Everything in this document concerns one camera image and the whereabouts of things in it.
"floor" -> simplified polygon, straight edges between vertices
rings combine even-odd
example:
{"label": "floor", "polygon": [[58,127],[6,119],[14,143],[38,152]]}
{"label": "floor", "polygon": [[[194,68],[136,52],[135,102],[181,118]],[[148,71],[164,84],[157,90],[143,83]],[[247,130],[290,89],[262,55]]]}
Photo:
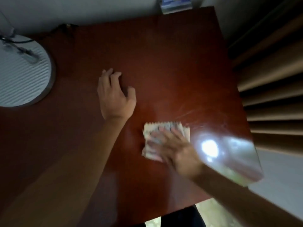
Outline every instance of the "floor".
{"label": "floor", "polygon": [[[214,198],[196,204],[207,227],[242,227]],[[160,227],[161,217],[145,222],[146,227]]]}

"wooden table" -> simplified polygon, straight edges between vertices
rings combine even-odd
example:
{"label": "wooden table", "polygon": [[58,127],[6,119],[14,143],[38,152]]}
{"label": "wooden table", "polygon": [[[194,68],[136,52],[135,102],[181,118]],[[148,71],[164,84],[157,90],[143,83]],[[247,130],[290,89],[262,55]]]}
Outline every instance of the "wooden table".
{"label": "wooden table", "polygon": [[89,146],[103,122],[98,77],[111,67],[123,73],[123,88],[135,87],[137,106],[79,226],[131,225],[209,198],[165,164],[141,156],[146,122],[180,121],[200,154],[205,141],[216,143],[219,156],[202,155],[210,165],[222,162],[259,178],[251,165],[230,158],[240,142],[248,153],[255,149],[212,7],[82,26],[74,35],[42,42],[57,65],[49,95],[32,106],[0,109],[1,211],[65,154]]}

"wooden slat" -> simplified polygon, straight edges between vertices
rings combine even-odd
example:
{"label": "wooden slat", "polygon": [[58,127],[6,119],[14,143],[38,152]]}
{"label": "wooden slat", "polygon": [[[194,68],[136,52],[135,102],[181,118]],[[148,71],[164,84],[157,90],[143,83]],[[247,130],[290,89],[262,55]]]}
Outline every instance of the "wooden slat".
{"label": "wooden slat", "polygon": [[303,40],[283,47],[238,73],[238,90],[246,91],[303,72]]}
{"label": "wooden slat", "polygon": [[303,95],[303,79],[284,86],[269,88],[253,95],[242,98],[243,106],[254,105]]}
{"label": "wooden slat", "polygon": [[246,52],[242,53],[240,56],[235,58],[232,61],[233,67],[241,64],[248,58],[254,56],[255,54],[265,50],[266,48],[270,47],[271,45],[275,44],[276,42],[280,41],[287,35],[295,32],[296,30],[300,29],[303,26],[303,14],[299,15],[295,19],[289,21],[287,24],[282,26],[281,28],[275,30],[270,36],[266,37],[252,48],[248,49]]}
{"label": "wooden slat", "polygon": [[246,110],[247,120],[301,120],[303,119],[303,102],[283,104]]}
{"label": "wooden slat", "polygon": [[249,127],[252,133],[303,136],[303,121],[250,122]]}
{"label": "wooden slat", "polygon": [[253,133],[255,147],[265,151],[288,155],[303,155],[303,138],[292,135],[272,135]]}

